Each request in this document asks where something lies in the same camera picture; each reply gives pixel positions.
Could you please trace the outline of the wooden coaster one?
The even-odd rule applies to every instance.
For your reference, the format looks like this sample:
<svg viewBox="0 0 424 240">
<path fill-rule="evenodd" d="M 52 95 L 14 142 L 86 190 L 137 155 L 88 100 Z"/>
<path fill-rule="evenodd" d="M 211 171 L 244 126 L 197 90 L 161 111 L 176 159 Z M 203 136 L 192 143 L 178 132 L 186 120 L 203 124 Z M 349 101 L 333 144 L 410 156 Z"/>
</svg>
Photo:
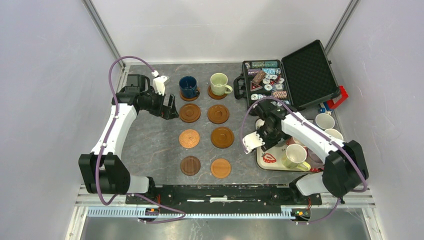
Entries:
<svg viewBox="0 0 424 240">
<path fill-rule="evenodd" d="M 196 100 L 200 96 L 200 91 L 196 90 L 194 92 L 183 92 L 182 90 L 179 92 L 179 96 L 183 101 L 192 102 Z"/>
</svg>

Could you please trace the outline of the wooden coaster five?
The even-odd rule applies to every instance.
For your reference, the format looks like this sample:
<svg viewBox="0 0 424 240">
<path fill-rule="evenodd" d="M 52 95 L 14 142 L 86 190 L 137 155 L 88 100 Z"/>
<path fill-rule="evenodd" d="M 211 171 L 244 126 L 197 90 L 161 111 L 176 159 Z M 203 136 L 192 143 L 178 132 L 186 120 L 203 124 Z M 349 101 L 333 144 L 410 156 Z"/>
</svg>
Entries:
<svg viewBox="0 0 424 240">
<path fill-rule="evenodd" d="M 200 118 L 200 116 L 200 107 L 193 103 L 185 104 L 179 110 L 179 117 L 185 123 L 194 123 Z"/>
</svg>

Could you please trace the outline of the dark blue mug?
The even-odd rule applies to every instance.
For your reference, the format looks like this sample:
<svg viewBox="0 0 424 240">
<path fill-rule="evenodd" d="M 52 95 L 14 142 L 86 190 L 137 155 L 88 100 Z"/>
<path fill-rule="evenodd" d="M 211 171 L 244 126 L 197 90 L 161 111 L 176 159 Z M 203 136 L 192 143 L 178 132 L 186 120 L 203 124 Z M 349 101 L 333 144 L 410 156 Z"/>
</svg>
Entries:
<svg viewBox="0 0 424 240">
<path fill-rule="evenodd" d="M 180 91 L 190 93 L 198 90 L 197 80 L 193 76 L 184 76 L 179 80 Z"/>
</svg>

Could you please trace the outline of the light cork coaster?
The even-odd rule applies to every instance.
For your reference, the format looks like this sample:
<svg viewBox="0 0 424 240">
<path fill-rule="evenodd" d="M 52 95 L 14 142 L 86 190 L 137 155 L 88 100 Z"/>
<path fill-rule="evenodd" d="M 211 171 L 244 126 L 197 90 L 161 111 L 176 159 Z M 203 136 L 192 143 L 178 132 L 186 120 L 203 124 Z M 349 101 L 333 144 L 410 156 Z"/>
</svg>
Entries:
<svg viewBox="0 0 424 240">
<path fill-rule="evenodd" d="M 179 135 L 178 141 L 186 149 L 194 148 L 200 142 L 200 134 L 194 129 L 186 129 Z"/>
</svg>

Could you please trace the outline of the wooden coaster two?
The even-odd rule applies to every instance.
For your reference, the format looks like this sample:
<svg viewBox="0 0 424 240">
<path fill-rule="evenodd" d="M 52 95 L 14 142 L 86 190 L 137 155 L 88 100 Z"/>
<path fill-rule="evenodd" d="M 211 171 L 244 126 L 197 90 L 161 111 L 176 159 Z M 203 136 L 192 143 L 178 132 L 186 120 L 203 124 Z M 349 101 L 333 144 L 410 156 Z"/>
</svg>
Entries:
<svg viewBox="0 0 424 240">
<path fill-rule="evenodd" d="M 214 94 L 212 92 L 211 86 L 208 87 L 207 93 L 208 93 L 209 97 L 212 98 L 212 99 L 214 99 L 214 100 L 222 100 L 222 99 L 224 99 L 228 95 L 227 93 L 225 93 L 223 95 L 216 95 L 216 94 Z"/>
</svg>

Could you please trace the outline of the wooden coaster three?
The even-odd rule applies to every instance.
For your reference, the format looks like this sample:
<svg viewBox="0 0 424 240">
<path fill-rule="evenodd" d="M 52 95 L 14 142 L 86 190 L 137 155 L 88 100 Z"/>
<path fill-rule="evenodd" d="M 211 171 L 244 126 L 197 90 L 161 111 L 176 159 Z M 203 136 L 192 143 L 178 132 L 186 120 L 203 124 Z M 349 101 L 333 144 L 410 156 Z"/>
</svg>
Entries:
<svg viewBox="0 0 424 240">
<path fill-rule="evenodd" d="M 208 109 L 207 117 L 213 124 L 223 124 L 230 117 L 228 108 L 221 104 L 216 104 Z"/>
</svg>

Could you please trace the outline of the wooden coaster four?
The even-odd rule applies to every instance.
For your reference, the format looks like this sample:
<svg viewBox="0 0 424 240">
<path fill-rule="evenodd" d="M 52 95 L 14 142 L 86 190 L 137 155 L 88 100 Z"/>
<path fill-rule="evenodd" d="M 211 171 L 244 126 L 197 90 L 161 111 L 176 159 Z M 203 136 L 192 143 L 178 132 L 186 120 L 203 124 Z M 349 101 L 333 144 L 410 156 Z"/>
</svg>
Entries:
<svg viewBox="0 0 424 240">
<path fill-rule="evenodd" d="M 217 127 L 212 131 L 210 140 L 215 147 L 226 149 L 233 144 L 235 136 L 231 129 L 222 126 Z"/>
</svg>

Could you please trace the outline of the light green mug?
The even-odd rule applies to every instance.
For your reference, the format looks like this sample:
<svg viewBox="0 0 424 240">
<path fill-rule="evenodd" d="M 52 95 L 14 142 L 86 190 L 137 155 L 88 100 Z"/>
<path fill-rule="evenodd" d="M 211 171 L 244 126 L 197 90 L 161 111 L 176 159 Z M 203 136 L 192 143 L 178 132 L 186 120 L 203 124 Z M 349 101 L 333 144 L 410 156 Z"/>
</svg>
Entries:
<svg viewBox="0 0 424 240">
<path fill-rule="evenodd" d="M 216 96 L 223 96 L 233 92 L 233 88 L 228 85 L 229 79 L 224 73 L 214 73 L 210 77 L 211 92 Z"/>
</svg>

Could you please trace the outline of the dark walnut coaster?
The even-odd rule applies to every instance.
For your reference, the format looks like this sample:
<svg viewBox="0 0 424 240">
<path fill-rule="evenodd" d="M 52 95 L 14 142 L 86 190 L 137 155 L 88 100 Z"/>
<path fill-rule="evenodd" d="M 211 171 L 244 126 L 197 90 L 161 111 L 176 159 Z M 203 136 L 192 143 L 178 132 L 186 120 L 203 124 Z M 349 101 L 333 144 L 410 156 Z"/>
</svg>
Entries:
<svg viewBox="0 0 424 240">
<path fill-rule="evenodd" d="M 180 170 L 187 176 L 196 175 L 201 168 L 200 160 L 195 156 L 187 156 L 180 162 Z"/>
</svg>

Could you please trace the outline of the orange coaster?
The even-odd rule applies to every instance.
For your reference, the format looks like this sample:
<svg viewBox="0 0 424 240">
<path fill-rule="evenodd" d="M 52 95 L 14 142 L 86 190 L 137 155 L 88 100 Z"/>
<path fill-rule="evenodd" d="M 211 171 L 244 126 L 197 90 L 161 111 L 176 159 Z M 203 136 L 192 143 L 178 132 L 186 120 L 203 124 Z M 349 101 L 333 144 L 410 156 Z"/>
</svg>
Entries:
<svg viewBox="0 0 424 240">
<path fill-rule="evenodd" d="M 219 179 L 228 177 L 231 173 L 232 167 L 228 160 L 224 158 L 218 158 L 214 160 L 210 166 L 212 175 Z"/>
</svg>

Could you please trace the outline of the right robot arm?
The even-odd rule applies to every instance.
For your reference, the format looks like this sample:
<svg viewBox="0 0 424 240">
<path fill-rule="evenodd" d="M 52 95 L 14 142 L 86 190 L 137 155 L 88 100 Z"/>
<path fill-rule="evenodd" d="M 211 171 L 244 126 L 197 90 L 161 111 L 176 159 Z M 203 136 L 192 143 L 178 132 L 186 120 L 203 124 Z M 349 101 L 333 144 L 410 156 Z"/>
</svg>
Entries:
<svg viewBox="0 0 424 240">
<path fill-rule="evenodd" d="M 302 204 L 313 194 L 331 193 L 342 198 L 349 192 L 367 190 L 369 173 L 358 142 L 331 136 L 273 97 L 257 100 L 249 111 L 254 111 L 262 125 L 242 138 L 247 154 L 252 150 L 267 153 L 290 138 L 299 141 L 280 151 L 274 164 L 274 170 L 307 172 L 290 185 L 288 196 L 293 203 Z"/>
</svg>

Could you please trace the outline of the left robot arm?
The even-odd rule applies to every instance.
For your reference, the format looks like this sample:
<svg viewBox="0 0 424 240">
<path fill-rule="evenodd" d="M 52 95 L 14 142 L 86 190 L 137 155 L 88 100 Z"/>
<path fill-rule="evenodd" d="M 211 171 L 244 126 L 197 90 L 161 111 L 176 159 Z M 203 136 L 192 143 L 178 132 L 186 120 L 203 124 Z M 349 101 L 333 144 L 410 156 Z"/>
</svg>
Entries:
<svg viewBox="0 0 424 240">
<path fill-rule="evenodd" d="M 130 74 L 126 85 L 112 99 L 111 113 L 104 131 L 88 154 L 78 159 L 86 190 L 90 194 L 125 195 L 137 193 L 145 204 L 153 203 L 157 190 L 153 179 L 133 176 L 122 162 L 122 150 L 129 129 L 140 111 L 165 120 L 179 117 L 175 96 L 165 104 L 165 89 L 169 77 L 155 75 L 153 80 L 141 74 Z"/>
</svg>

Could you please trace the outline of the peach pink mug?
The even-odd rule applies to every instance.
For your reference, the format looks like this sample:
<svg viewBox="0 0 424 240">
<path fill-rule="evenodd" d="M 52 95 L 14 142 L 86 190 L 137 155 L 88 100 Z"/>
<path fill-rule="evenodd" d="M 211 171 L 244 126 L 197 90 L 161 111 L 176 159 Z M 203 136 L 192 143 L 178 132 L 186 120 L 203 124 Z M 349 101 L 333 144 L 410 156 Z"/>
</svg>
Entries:
<svg viewBox="0 0 424 240">
<path fill-rule="evenodd" d="M 302 147 L 306 147 L 306 145 L 304 144 L 304 143 L 302 143 L 300 140 L 298 140 L 297 138 L 295 138 L 295 137 L 290 137 L 288 140 L 287 140 L 287 142 L 286 142 L 286 145 L 292 145 L 292 144 L 297 144 L 297 145 L 300 145 L 300 146 L 302 146 Z"/>
</svg>

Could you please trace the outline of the white serving tray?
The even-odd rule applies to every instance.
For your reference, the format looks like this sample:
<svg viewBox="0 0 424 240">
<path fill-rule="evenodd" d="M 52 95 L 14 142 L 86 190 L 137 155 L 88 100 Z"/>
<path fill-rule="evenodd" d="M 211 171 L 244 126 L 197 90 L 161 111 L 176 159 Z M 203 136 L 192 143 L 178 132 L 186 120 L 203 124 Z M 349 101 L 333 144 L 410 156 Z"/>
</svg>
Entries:
<svg viewBox="0 0 424 240">
<path fill-rule="evenodd" d="M 255 129 L 258 130 L 264 124 L 264 120 L 257 119 L 255 122 Z M 298 168 L 287 168 L 283 165 L 283 156 L 285 155 L 288 144 L 285 140 L 281 140 L 276 146 L 268 149 L 267 151 L 263 151 L 261 147 L 256 148 L 256 163 L 257 165 L 264 169 L 270 171 L 288 171 L 288 172 L 307 172 L 307 173 L 319 173 L 323 172 L 324 165 L 316 164 L 313 162 L 313 159 L 310 158 L 309 152 L 307 150 L 307 158 L 306 162 L 308 164 L 313 164 L 311 166 L 317 168 L 311 168 L 309 171 L 304 171 Z"/>
</svg>

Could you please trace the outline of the yellow green mug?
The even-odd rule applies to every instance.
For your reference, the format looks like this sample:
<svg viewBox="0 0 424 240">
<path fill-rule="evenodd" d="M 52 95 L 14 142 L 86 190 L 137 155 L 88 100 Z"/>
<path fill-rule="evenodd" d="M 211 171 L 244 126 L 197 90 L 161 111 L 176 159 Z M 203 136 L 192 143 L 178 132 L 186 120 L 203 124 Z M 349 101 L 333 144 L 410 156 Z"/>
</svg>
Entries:
<svg viewBox="0 0 424 240">
<path fill-rule="evenodd" d="M 300 144 L 288 145 L 281 158 L 282 165 L 289 170 L 310 171 L 311 165 L 306 162 L 308 153 Z"/>
</svg>

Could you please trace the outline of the mauve mug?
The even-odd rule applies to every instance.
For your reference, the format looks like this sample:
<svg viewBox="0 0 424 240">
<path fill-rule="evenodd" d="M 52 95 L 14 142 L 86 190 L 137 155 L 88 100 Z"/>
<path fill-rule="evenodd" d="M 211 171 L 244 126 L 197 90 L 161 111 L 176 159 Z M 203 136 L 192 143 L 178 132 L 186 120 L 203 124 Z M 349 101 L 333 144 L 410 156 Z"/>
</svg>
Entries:
<svg viewBox="0 0 424 240">
<path fill-rule="evenodd" d="M 323 161 L 311 149 L 307 150 L 306 162 L 311 166 L 312 169 L 323 169 L 324 168 Z"/>
</svg>

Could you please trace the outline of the light blue mug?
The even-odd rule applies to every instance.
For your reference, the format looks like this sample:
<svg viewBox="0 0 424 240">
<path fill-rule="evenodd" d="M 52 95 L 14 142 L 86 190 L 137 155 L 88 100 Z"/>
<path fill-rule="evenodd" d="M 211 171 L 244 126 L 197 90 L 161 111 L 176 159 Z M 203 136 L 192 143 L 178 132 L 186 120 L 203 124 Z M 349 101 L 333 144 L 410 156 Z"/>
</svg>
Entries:
<svg viewBox="0 0 424 240">
<path fill-rule="evenodd" d="M 314 122 L 319 128 L 323 130 L 332 129 L 336 125 L 335 119 L 327 113 L 318 114 L 315 117 Z"/>
</svg>

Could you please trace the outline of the black poker chip case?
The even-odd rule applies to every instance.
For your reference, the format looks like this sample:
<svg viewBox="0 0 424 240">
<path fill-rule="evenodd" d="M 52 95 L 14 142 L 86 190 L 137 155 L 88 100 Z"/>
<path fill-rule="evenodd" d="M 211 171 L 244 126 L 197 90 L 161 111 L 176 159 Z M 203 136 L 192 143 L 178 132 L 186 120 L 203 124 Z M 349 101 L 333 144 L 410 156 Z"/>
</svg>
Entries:
<svg viewBox="0 0 424 240">
<path fill-rule="evenodd" d="M 245 60 L 233 81 L 234 97 L 250 107 L 264 97 L 274 97 L 296 110 L 337 98 L 340 86 L 319 39 L 282 59 Z"/>
</svg>

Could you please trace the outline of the red plastic block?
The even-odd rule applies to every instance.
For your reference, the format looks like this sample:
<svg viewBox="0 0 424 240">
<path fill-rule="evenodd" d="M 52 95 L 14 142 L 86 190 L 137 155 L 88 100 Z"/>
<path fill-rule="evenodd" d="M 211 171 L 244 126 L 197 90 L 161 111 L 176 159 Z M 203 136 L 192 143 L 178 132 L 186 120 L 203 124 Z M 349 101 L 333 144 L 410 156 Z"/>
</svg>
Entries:
<svg viewBox="0 0 424 240">
<path fill-rule="evenodd" d="M 330 110 L 338 108 L 348 97 L 348 93 L 343 85 L 339 86 L 340 94 L 326 102 Z"/>
</svg>

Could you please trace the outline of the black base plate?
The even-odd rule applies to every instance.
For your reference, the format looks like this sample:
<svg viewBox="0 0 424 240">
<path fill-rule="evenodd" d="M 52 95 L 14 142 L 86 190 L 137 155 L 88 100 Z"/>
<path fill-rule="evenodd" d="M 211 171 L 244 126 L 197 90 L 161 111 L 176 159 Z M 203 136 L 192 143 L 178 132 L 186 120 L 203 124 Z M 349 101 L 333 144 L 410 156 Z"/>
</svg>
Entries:
<svg viewBox="0 0 424 240">
<path fill-rule="evenodd" d="M 286 184 L 164 184 L 145 197 L 187 214 L 277 214 L 282 206 L 320 206 L 319 193 L 301 196 Z"/>
</svg>

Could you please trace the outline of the aluminium frame rail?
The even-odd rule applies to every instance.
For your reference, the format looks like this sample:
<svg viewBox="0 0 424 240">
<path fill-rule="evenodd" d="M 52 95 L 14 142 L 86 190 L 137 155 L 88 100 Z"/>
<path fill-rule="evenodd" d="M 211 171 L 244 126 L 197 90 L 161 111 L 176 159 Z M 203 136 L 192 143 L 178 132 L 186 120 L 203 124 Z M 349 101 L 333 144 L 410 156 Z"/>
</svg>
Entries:
<svg viewBox="0 0 424 240">
<path fill-rule="evenodd" d="M 332 209 L 337 201 L 329 192 L 301 196 L 286 184 L 164 184 L 144 196 L 119 195 L 105 206 L 81 186 L 75 204 L 96 217 L 295 219 L 302 211 Z"/>
</svg>

